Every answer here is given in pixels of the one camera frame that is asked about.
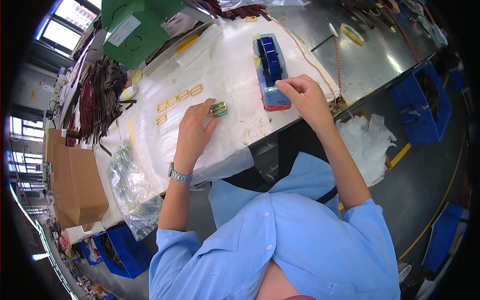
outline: hand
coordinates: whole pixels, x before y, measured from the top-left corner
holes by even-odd
[[[219,118],[211,120],[204,129],[204,120],[215,99],[190,106],[180,122],[177,151],[173,157],[173,169],[185,176],[191,175],[195,164],[207,147]]]
[[[334,125],[325,95],[312,78],[302,74],[277,80],[275,85],[292,101],[303,119],[317,134],[325,126],[331,128]]]

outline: silver wristwatch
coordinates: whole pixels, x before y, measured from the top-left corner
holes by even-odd
[[[193,174],[191,174],[190,176],[186,176],[186,175],[181,175],[180,173],[175,172],[175,170],[173,169],[173,162],[171,162],[170,169],[168,170],[168,177],[172,178],[176,182],[190,183],[190,181],[192,181]]]

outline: white work table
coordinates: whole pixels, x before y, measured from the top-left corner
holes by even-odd
[[[165,162],[173,159],[178,125],[189,106],[211,97],[217,101],[225,101],[228,107],[228,114],[221,117],[207,146],[209,157],[201,157],[196,166],[195,183],[228,177],[253,166],[248,147],[300,118],[293,105],[283,111],[264,110],[253,59],[252,43],[255,35],[275,34],[290,77],[308,74],[320,84],[327,101],[333,100],[339,94],[335,81],[310,51],[304,50],[306,57],[322,72],[328,83],[323,80],[319,71],[305,60],[294,38],[274,21],[268,22],[260,17],[256,22],[250,23],[240,18],[235,21],[215,20],[214,23],[222,29],[223,37],[184,68],[176,63],[177,54],[174,54],[148,77],[144,75],[136,84],[138,92],[134,99],[137,103],[110,126],[107,137],[100,139],[101,144],[114,153],[121,141],[133,134],[136,163],[158,193],[165,191],[168,186],[168,166],[159,163],[159,157]],[[194,47],[195,44],[185,51],[194,50]],[[156,118],[161,114],[156,111],[157,105],[198,84],[203,86],[203,91],[162,112],[166,114],[167,121],[157,126]],[[78,121],[78,107],[75,112]],[[110,156],[99,145],[94,146],[94,153],[109,202],[109,208],[101,222],[107,229],[123,218],[115,204],[110,178],[107,176]]]

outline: gold metal buckle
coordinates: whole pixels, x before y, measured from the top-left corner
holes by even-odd
[[[167,120],[167,116],[165,114],[161,114],[160,117],[156,119],[156,125],[160,126],[163,123],[165,123],[166,120]]]
[[[159,105],[156,106],[156,111],[157,112],[162,112],[162,111],[165,111],[165,110],[167,110],[167,103],[166,102],[160,103]]]
[[[227,105],[223,101],[215,103],[210,107],[210,115],[212,118],[218,118],[225,116],[226,114],[228,114],[228,109]]]
[[[203,90],[204,90],[204,87],[201,84],[194,86],[193,89],[190,90],[190,97],[198,95]]]
[[[177,96],[173,96],[172,98],[167,100],[167,102],[166,102],[167,107],[169,108],[169,107],[173,106],[175,103],[177,103],[177,101],[178,101]]]
[[[180,94],[177,95],[177,102],[182,102],[183,100],[187,99],[190,96],[188,90],[184,90]]]

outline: green machine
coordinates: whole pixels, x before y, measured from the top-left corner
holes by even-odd
[[[160,25],[185,8],[185,0],[103,0],[104,54],[135,69],[170,39]]]

